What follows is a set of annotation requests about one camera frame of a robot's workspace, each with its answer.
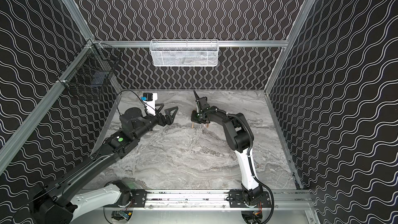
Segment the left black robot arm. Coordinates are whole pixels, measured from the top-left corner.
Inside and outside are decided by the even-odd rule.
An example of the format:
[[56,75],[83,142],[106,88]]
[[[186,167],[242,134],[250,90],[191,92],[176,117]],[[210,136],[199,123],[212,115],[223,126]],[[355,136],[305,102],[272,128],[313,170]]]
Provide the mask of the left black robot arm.
[[90,157],[60,179],[39,183],[29,190],[29,200],[12,216],[11,223],[31,218],[35,224],[69,224],[79,216],[99,207],[117,205],[129,208],[134,195],[126,183],[117,180],[102,189],[80,195],[79,192],[109,166],[120,161],[138,146],[141,138],[157,125],[174,122],[178,107],[165,109],[155,105],[155,114],[143,116],[141,109],[132,107],[120,116],[121,128],[108,137]]

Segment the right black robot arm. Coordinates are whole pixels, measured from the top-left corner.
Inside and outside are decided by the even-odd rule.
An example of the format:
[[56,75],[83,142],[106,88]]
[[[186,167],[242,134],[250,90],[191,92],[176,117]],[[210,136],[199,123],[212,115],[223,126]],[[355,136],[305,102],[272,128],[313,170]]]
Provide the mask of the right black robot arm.
[[195,91],[193,93],[197,108],[191,114],[191,121],[198,124],[215,122],[223,127],[227,144],[238,158],[242,197],[247,205],[257,204],[264,191],[257,178],[253,160],[254,135],[245,116],[210,106],[207,97],[200,97]]

